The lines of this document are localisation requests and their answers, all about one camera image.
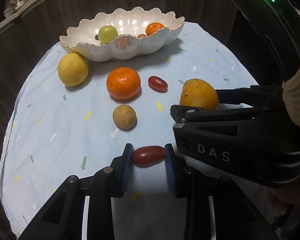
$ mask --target wooden wall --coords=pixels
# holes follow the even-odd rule
[[[98,12],[130,10],[135,6],[174,11],[177,17],[199,23],[224,44],[237,12],[230,0],[45,0],[38,4],[0,34],[0,157],[16,96],[35,64],[59,41],[59,36],[66,35],[68,27],[77,27],[81,19],[93,19]],[[13,238],[1,203],[0,226]]]

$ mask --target red date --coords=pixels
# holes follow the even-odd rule
[[[132,153],[132,163],[136,166],[146,167],[162,161],[165,156],[166,150],[161,146],[144,146]]]
[[[159,92],[166,92],[168,89],[168,84],[163,79],[156,76],[149,77],[148,84],[153,90]]]

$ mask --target round yellow fruit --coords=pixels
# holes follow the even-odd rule
[[[129,129],[137,121],[137,115],[131,106],[118,106],[112,113],[114,123],[121,129]]]
[[[88,73],[89,67],[86,60],[77,53],[65,55],[58,65],[59,78],[68,87],[80,85],[85,81]]]
[[[146,36],[147,35],[145,35],[145,34],[139,34],[137,38],[141,39],[141,38],[146,37]]]
[[[98,38],[101,44],[108,44],[118,35],[118,31],[115,27],[106,25],[99,30]]]
[[[189,79],[183,85],[180,105],[202,107],[205,110],[217,110],[219,98],[214,88],[204,80]]]

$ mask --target yellow lemon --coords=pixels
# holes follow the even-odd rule
[[[89,67],[86,60],[77,53],[65,55],[58,65],[59,78],[68,87],[80,85],[85,81],[88,73]]]

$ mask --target green lime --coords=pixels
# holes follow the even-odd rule
[[[118,36],[117,29],[111,25],[103,26],[98,33],[99,41],[102,44],[108,44],[117,36]]]

